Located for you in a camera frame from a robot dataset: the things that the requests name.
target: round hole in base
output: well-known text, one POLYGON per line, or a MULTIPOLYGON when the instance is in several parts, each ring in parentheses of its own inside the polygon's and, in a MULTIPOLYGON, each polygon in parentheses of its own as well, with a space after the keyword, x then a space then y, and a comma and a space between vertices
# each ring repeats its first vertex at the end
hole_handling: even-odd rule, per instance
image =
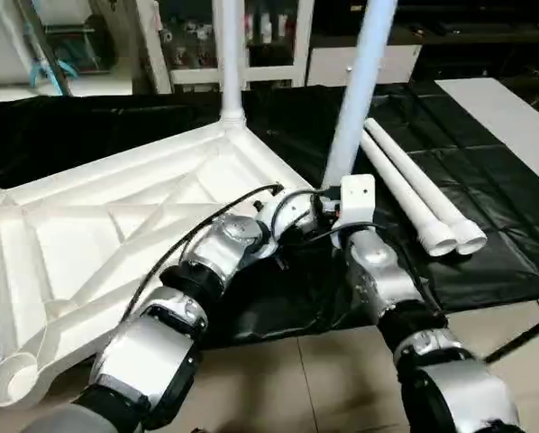
POLYGON ((39 377, 35 356, 14 354, 0 362, 0 407, 25 397, 39 377))

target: pipe end cap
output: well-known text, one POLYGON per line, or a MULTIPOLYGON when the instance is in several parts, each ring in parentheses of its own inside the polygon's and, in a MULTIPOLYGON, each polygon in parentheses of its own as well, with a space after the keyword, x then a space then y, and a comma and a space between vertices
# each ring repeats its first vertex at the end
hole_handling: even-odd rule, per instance
POLYGON ((486 234, 476 223, 469 219, 464 219, 451 225, 450 228, 458 241, 458 246, 456 247, 458 254, 468 255, 476 253, 488 241, 486 234))
POLYGON ((432 257, 446 255, 458 245, 450 227, 439 220, 423 226, 417 234, 420 244, 432 257))

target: cabinet door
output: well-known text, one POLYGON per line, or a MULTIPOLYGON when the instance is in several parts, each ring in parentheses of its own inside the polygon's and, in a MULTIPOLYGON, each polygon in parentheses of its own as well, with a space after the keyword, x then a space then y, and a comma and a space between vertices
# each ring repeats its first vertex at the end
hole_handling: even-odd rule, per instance
POLYGON ((313 6, 313 0, 244 0, 246 81, 304 85, 313 6))
POLYGON ((160 0, 160 44, 173 85, 219 82, 212 0, 160 0))

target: tiled floor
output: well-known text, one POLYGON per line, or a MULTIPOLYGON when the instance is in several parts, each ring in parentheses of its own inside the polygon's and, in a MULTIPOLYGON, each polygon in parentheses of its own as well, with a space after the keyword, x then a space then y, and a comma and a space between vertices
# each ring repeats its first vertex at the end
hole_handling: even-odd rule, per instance
MULTIPOLYGON (((485 355, 539 321, 528 302, 451 316, 454 332, 485 355)), ((513 392, 525 431, 539 433, 539 338, 493 366, 513 392)), ((0 410, 0 433, 13 433, 70 400, 88 369, 66 372, 33 410, 0 410)), ((373 327, 290 338, 206 353, 176 420, 160 430, 189 433, 407 433, 391 356, 373 327)))

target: white cylinder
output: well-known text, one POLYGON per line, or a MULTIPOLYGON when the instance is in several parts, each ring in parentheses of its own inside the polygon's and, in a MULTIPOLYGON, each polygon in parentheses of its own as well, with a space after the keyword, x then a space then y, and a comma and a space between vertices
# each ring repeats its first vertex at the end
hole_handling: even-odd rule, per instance
POLYGON ((379 64, 391 29, 397 0, 369 0, 361 23, 356 58, 343 96, 322 187, 340 185, 352 172, 358 153, 363 120, 370 110, 379 64))
POLYGON ((239 33, 243 29, 243 17, 239 14, 239 0, 222 2, 222 47, 224 55, 224 90, 222 94, 222 122, 243 124, 242 89, 239 71, 239 33))
POLYGON ((407 180, 404 179, 365 131, 362 131, 361 134, 361 148, 376 167, 399 205, 404 209, 407 217, 416 228, 420 244, 428 254, 436 257, 452 251, 457 244, 452 230, 436 218, 430 208, 418 197, 410 184, 407 183, 407 180))
POLYGON ((460 254, 472 254, 482 248, 488 238, 478 225, 460 212, 378 122, 370 118, 366 120, 365 126, 418 196, 440 221, 451 228, 458 242, 456 251, 460 254))

